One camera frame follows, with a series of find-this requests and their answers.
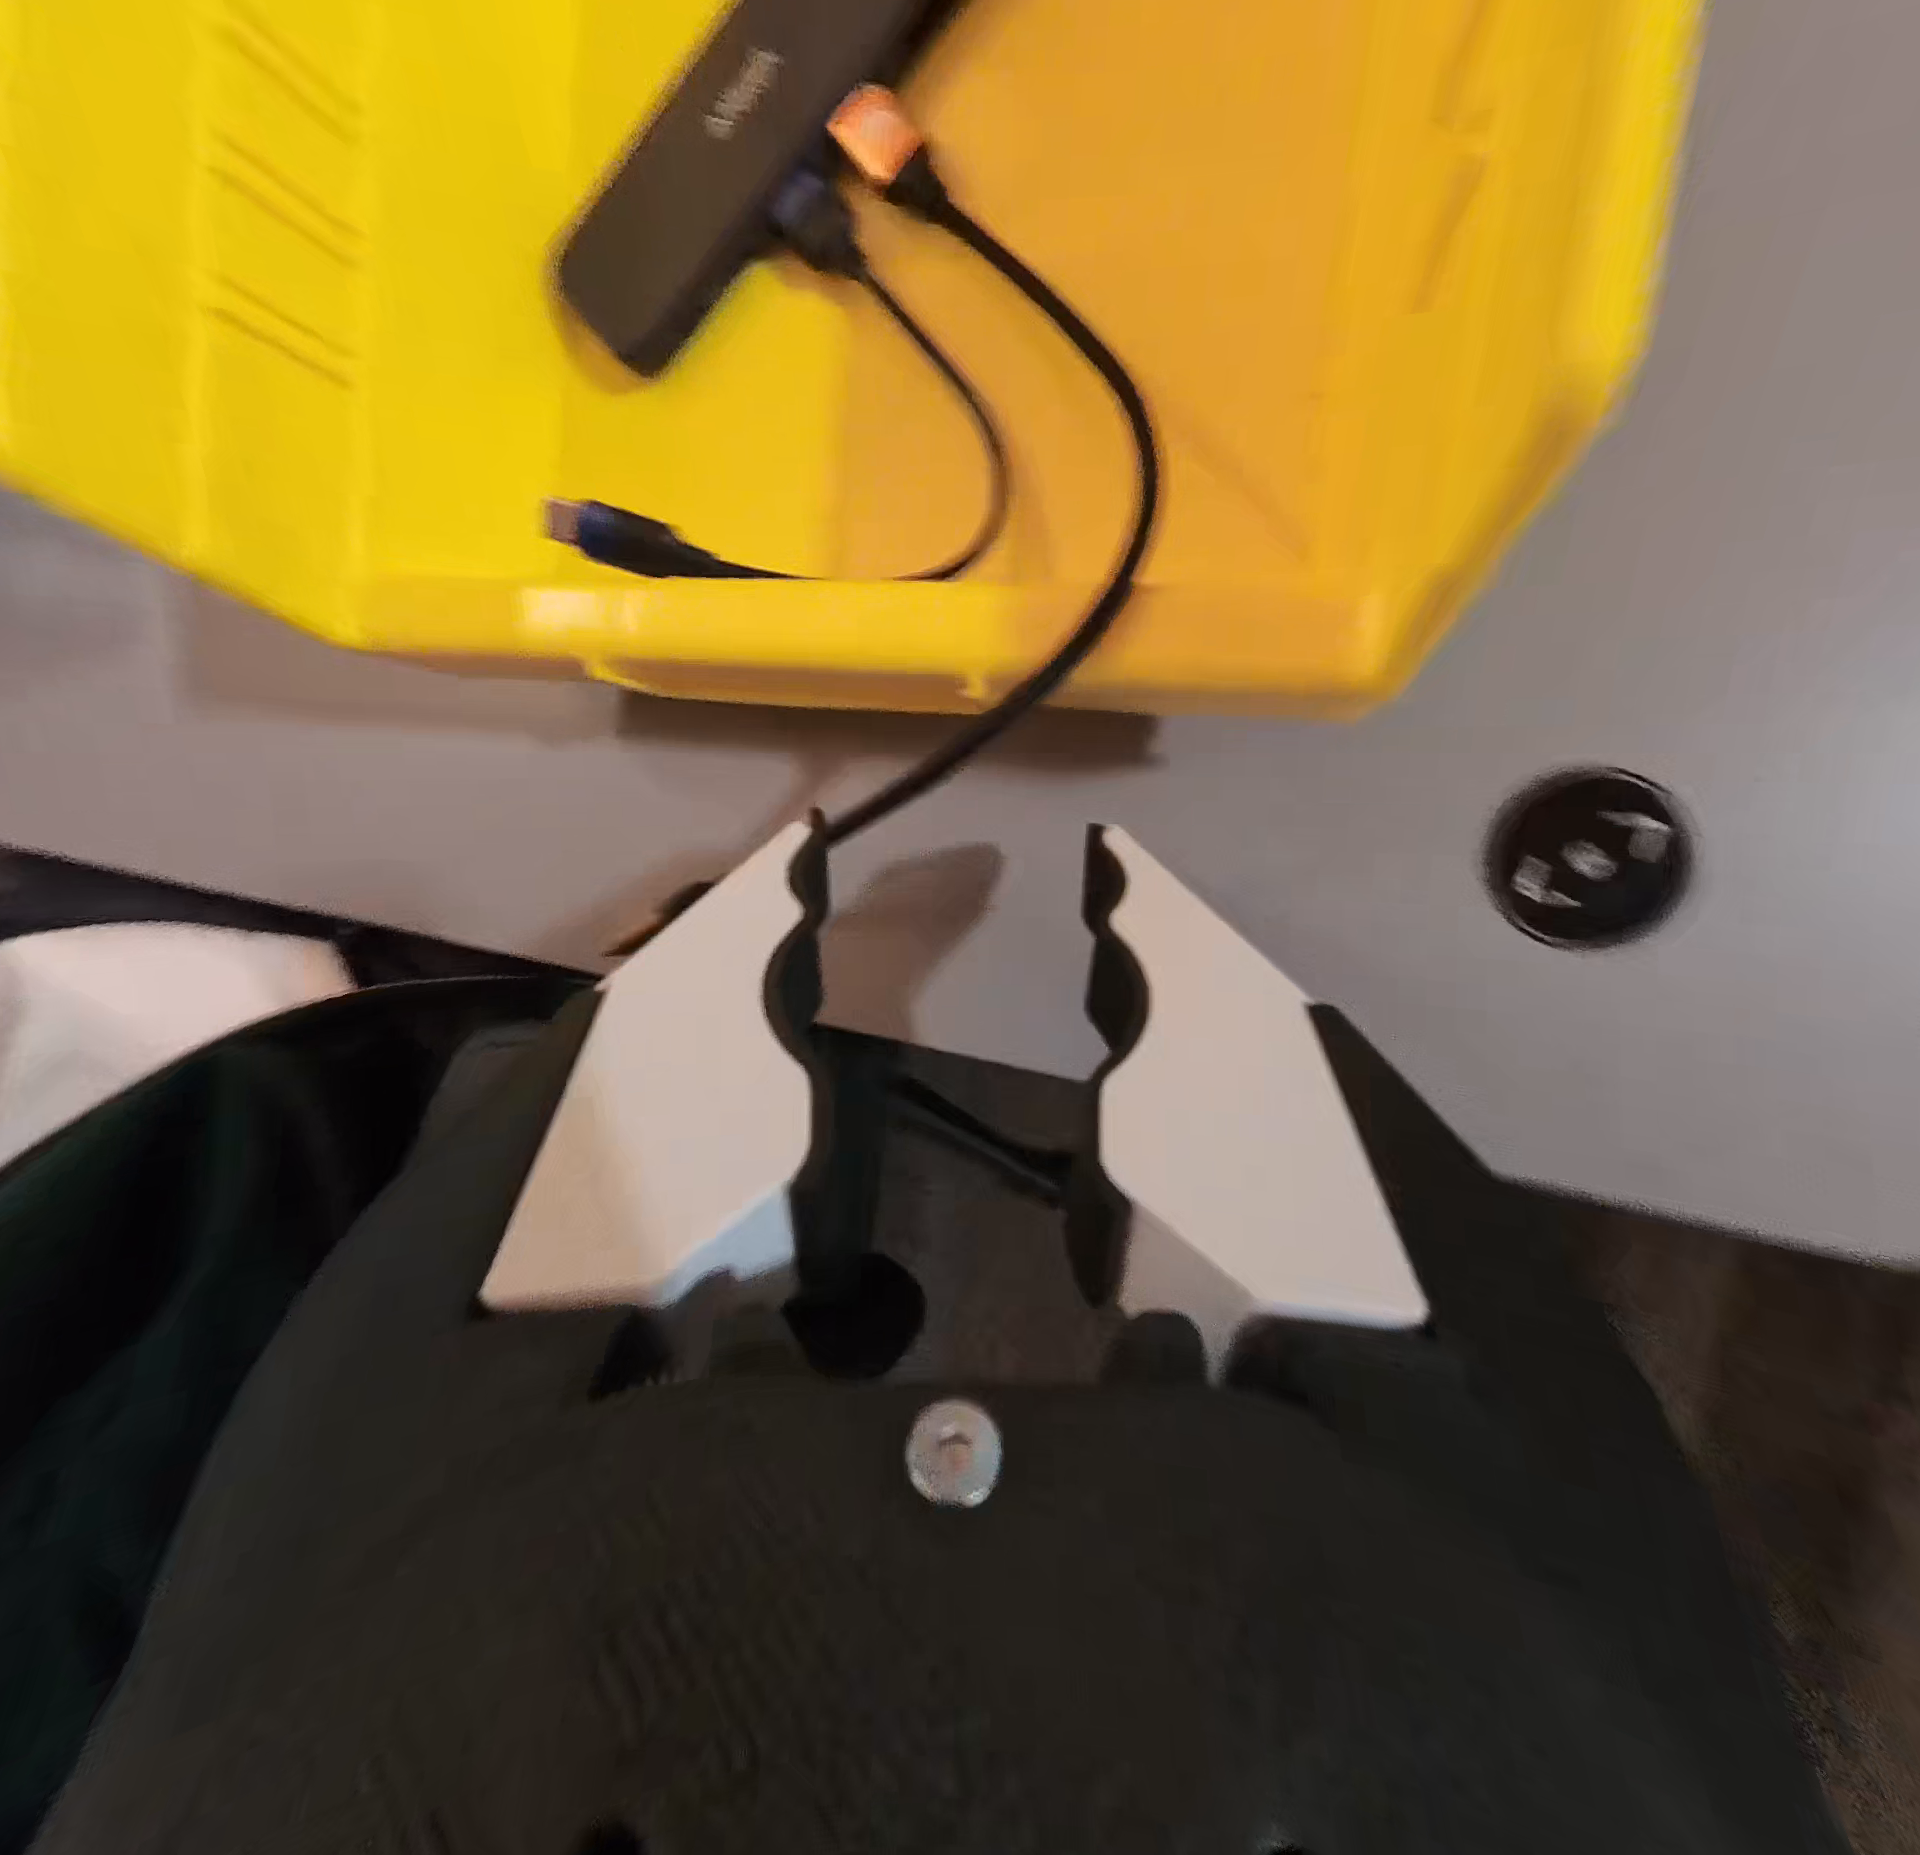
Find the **black round desk grommet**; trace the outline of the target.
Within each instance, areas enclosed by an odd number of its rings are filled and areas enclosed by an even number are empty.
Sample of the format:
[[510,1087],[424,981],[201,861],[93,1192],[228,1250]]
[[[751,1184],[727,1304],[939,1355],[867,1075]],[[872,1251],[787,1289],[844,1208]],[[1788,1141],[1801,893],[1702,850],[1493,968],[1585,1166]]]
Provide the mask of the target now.
[[1697,878],[1678,794],[1620,766],[1566,766],[1509,794],[1480,846],[1492,907],[1557,954],[1608,954],[1660,931]]

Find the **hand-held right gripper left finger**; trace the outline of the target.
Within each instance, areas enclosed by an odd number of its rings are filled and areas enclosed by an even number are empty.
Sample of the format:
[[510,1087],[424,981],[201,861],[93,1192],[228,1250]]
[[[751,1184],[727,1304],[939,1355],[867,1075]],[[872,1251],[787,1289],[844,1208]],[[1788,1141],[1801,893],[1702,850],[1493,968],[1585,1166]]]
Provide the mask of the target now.
[[496,1313],[798,1289],[825,1156],[821,820],[779,827],[604,978],[479,1301]]

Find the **slim dark grey USB hub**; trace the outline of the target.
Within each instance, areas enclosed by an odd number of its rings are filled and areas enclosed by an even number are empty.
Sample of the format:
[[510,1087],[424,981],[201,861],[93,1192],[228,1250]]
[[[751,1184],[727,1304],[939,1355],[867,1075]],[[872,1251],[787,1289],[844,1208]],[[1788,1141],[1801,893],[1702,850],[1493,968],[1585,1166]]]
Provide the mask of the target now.
[[629,374],[663,376],[772,243],[829,116],[911,72],[963,2],[733,0],[566,237],[562,304]]

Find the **yellow plastic bin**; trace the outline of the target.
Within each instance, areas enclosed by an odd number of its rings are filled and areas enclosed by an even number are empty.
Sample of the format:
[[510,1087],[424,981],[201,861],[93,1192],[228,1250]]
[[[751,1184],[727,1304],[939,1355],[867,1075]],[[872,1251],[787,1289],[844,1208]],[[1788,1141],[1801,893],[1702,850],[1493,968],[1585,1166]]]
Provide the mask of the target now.
[[[1113,405],[966,251],[882,276],[1019,476],[790,258],[656,382],[563,230],[732,0],[5,0],[5,487],[443,667],[954,713],[1129,522]],[[903,85],[954,198],[1140,382],[1165,505],[1065,707],[1387,699],[1646,348],[1706,0],[966,0]]]

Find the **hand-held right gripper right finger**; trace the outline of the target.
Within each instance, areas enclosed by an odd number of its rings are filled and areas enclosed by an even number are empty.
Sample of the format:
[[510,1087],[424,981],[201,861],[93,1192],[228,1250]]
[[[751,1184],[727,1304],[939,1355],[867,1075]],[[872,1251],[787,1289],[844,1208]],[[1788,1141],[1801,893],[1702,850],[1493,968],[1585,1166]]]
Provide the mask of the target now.
[[1422,1329],[1309,999],[1112,824],[1085,837],[1083,922],[1101,1041],[1068,1173],[1083,1299],[1181,1315],[1213,1378],[1273,1320]]

